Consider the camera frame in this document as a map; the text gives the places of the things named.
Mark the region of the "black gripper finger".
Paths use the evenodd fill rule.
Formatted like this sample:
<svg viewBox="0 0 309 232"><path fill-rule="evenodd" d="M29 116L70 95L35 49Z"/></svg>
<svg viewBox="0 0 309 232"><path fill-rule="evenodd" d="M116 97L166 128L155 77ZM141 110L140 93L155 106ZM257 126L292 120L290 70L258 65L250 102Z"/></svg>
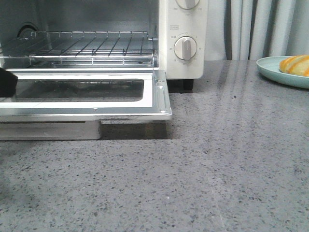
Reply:
<svg viewBox="0 0 309 232"><path fill-rule="evenodd" d="M13 97L16 93L16 85L18 77L11 72L1 68L0 69L0 97Z"/></svg>

